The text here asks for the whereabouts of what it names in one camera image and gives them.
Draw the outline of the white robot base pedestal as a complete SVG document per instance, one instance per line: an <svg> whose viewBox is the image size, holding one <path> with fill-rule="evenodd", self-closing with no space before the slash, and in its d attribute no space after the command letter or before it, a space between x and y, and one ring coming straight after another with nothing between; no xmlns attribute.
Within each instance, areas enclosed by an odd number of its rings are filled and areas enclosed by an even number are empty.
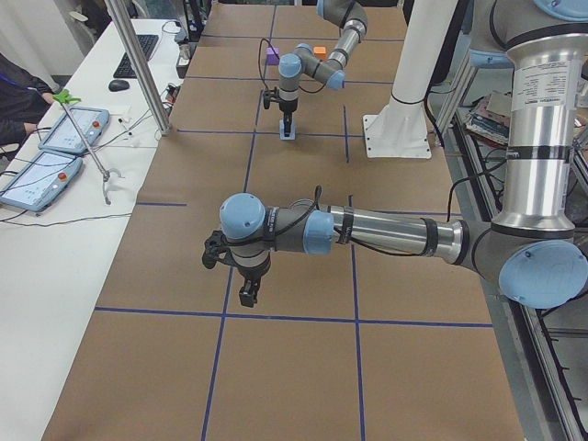
<svg viewBox="0 0 588 441"><path fill-rule="evenodd" d="M429 159L424 105L451 21L465 1L416 1L404 38L390 102L363 117L369 158Z"/></svg>

